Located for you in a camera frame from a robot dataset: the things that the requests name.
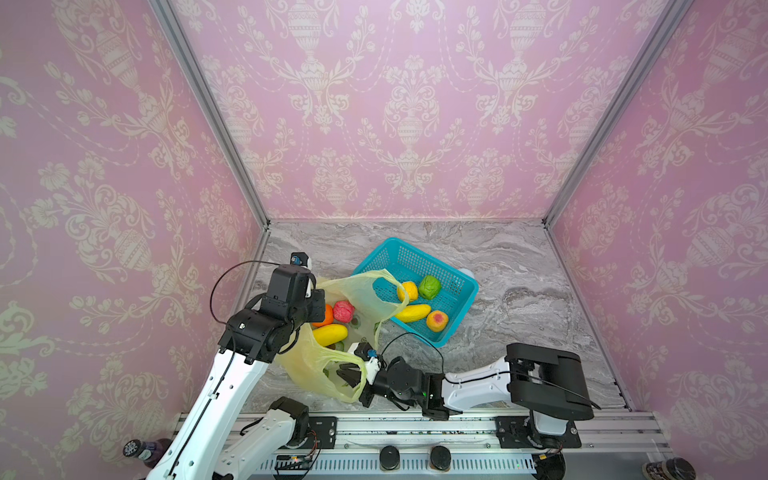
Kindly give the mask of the green fruit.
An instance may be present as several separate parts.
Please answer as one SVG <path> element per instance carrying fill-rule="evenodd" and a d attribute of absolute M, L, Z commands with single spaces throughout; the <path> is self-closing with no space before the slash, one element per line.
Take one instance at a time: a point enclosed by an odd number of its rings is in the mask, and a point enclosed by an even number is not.
<path fill-rule="evenodd" d="M 433 275 L 424 276 L 418 285 L 419 297 L 425 300 L 435 299 L 441 290 L 440 280 Z"/>

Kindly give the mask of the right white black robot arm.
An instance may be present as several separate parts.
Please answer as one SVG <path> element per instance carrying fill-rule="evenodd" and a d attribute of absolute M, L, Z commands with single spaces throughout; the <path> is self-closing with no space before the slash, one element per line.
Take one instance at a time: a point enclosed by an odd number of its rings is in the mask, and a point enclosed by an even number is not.
<path fill-rule="evenodd" d="M 435 421 L 494 402 L 525 408 L 525 416 L 495 421 L 504 448 L 578 449 L 576 424 L 593 419 L 600 408 L 589 397 L 580 356 L 565 350 L 511 343 L 494 363 L 464 373 L 425 372 L 401 356 L 387 361 L 366 342 L 353 353 L 363 364 L 343 363 L 337 376 L 362 389 L 364 407 L 381 397 L 401 409 L 417 407 Z"/>

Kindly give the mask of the teal plastic basket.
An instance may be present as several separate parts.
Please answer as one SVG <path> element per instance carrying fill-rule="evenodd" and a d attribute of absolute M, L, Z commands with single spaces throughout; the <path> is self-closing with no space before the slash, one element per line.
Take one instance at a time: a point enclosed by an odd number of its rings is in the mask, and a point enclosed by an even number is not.
<path fill-rule="evenodd" d="M 394 323 L 438 348 L 456 332 L 479 290 L 471 274 L 394 237 L 376 247 L 354 272 L 379 270 L 396 280 L 395 284 L 385 279 L 374 282 L 380 299 L 399 303 L 404 296 L 409 297 L 406 310 L 393 319 Z"/>

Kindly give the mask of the orange yellow fruit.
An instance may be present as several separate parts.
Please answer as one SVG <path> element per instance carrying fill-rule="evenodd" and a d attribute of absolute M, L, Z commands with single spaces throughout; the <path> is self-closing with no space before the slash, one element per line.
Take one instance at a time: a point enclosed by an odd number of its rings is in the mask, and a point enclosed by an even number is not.
<path fill-rule="evenodd" d="M 449 323 L 449 316 L 442 311 L 434 310 L 426 318 L 427 328 L 435 333 L 442 332 Z"/>

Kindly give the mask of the yellow plastic bag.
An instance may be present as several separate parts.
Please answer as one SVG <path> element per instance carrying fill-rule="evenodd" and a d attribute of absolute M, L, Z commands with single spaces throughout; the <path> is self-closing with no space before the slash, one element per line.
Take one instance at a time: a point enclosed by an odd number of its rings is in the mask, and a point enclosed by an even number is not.
<path fill-rule="evenodd" d="M 347 327 L 348 337 L 329 347 L 317 344 L 311 326 L 301 327 L 297 344 L 276 357 L 276 363 L 283 367 L 297 386 L 344 403 L 359 400 L 364 387 L 351 388 L 337 376 L 336 370 L 341 363 L 363 366 L 363 361 L 354 354 L 353 345 L 368 342 L 378 349 L 381 327 L 406 306 L 404 302 L 380 299 L 374 291 L 374 282 L 379 279 L 396 283 L 395 278 L 385 270 L 318 280 L 317 286 L 325 292 L 326 302 L 333 305 L 340 300 L 349 301 L 356 309 L 355 320 Z"/>

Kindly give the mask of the yellow lemon fruit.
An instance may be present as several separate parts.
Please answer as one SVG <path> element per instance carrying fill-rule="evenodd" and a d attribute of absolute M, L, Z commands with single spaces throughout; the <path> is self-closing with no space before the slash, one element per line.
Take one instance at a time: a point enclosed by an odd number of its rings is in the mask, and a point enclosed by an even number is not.
<path fill-rule="evenodd" d="M 397 289 L 397 296 L 400 302 L 415 302 L 419 299 L 418 286 L 412 281 L 406 281 Z"/>

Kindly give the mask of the yellow mango fruit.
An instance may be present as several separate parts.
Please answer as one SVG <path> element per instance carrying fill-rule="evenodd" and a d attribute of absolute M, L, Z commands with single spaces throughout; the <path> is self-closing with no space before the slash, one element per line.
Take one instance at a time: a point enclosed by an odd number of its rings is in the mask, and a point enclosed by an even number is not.
<path fill-rule="evenodd" d="M 417 322 L 427 318 L 432 312 L 428 304 L 411 304 L 406 306 L 395 318 L 403 323 Z"/>
<path fill-rule="evenodd" d="M 342 342 L 348 337 L 348 334 L 348 328 L 342 324 L 329 324 L 313 330 L 315 341 L 322 347 L 329 347 Z"/>

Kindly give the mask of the red fruit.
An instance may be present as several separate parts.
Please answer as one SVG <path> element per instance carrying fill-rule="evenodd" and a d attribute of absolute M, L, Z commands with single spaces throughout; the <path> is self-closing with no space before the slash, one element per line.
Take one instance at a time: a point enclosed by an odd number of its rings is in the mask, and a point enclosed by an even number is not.
<path fill-rule="evenodd" d="M 355 316 L 355 307 L 347 300 L 340 300 L 333 305 L 333 318 L 336 322 L 348 324 Z"/>

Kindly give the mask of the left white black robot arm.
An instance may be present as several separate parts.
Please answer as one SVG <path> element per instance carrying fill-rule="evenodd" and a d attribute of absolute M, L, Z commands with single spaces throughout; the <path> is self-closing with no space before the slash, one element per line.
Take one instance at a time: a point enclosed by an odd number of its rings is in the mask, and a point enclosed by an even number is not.
<path fill-rule="evenodd" d="M 272 362 L 294 349 L 301 331 L 325 316 L 311 260 L 303 252 L 276 265 L 266 292 L 224 324 L 208 379 L 151 479 L 247 479 L 283 447 L 309 441 L 306 405 L 281 397 L 234 444 L 230 432 Z"/>

